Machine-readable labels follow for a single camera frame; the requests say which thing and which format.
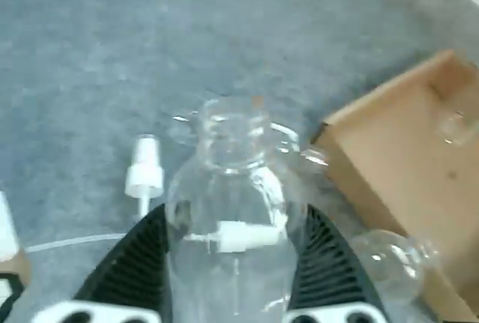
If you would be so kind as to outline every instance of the bottle mouth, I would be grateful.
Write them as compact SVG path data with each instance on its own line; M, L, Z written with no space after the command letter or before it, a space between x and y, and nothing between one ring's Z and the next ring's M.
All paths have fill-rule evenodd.
M258 96L230 96L221 99L211 99L204 103L199 112L200 120L216 118L220 120L225 115L247 117L256 120L268 120L269 115L264 109L263 100Z
M251 167L271 150L271 123L259 98L213 99L204 104L198 116L198 148L209 164Z

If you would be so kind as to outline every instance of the glass bottle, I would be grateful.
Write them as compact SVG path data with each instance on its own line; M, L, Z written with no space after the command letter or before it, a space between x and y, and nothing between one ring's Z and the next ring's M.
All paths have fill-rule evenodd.
M207 102L165 207L175 323L280 322L307 199L250 99Z
M396 233L372 230L355 237L350 246L385 300L408 304L422 291L427 268L436 264L430 243Z
M437 132L448 144L462 146L479 135L479 81L444 98L439 108Z

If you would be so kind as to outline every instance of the brown cardboard box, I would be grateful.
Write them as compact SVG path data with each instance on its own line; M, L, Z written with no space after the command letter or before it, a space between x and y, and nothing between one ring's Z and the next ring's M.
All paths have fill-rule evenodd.
M424 299L456 322L479 322L479 141L447 144L437 127L451 102L479 109L457 95L478 78L474 65L441 52L328 117L315 142L369 227L432 242L441 268L430 270Z

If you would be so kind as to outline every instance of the spray bottle cap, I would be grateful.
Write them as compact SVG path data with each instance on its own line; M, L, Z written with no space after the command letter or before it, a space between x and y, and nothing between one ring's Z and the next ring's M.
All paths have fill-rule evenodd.
M142 135L133 150L132 165L126 175L125 193L141 198L145 190L149 198L163 194L163 169L159 141L153 135Z
M20 246L5 194L0 191L0 262L16 256Z

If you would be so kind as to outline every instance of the gray carpet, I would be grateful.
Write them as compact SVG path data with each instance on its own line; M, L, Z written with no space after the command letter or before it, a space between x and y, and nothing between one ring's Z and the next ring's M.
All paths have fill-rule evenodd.
M162 138L168 183L192 152L170 117L204 98L267 95L313 132L437 49L479 61L469 0L0 0L0 11L0 178L25 246L126 232L134 137ZM10 321L70 297L113 243L33 253Z

